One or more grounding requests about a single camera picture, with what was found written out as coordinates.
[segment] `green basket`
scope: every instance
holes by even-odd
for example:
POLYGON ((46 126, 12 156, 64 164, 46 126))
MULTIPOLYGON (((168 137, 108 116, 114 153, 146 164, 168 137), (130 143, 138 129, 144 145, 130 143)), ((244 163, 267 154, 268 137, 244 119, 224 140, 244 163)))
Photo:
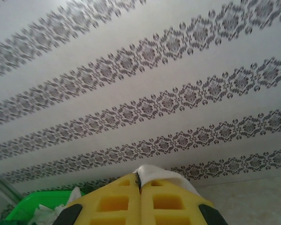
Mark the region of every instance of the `green basket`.
POLYGON ((30 221, 33 216, 35 209, 42 204, 50 209, 66 204, 71 191, 39 191, 34 192, 23 200, 10 212, 5 220, 25 220, 30 221))

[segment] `green plastic container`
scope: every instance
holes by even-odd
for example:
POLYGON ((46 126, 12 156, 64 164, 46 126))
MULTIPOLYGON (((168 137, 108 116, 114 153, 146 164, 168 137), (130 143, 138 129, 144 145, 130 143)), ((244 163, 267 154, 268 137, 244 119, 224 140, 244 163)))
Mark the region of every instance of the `green plastic container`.
POLYGON ((71 191, 34 192, 21 200, 5 220, 30 221, 33 218, 35 209, 39 207, 39 204, 54 209, 58 205, 65 205, 69 199, 70 193, 71 191))

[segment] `white cloth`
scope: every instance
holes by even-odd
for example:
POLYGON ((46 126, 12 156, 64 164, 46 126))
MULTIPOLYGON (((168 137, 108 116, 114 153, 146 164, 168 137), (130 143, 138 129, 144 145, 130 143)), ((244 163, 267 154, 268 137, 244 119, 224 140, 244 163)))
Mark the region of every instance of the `white cloth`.
MULTIPOLYGON (((81 195, 80 188, 75 187, 74 190, 72 190, 72 192, 70 193, 66 205, 80 198, 81 196, 82 195, 81 195)), ((61 204, 57 206, 54 210, 52 210, 40 204, 39 209, 35 209, 34 216, 29 221, 28 225, 31 225, 33 223, 36 223, 37 225, 52 225, 64 208, 65 206, 61 204)))
POLYGON ((141 180, 141 187, 143 187, 146 183, 152 180, 166 179, 174 183, 175 185, 178 185, 200 196, 200 194, 190 184, 190 182, 182 175, 176 172, 164 170, 154 165, 142 165, 138 169, 136 169, 134 173, 138 173, 141 180))

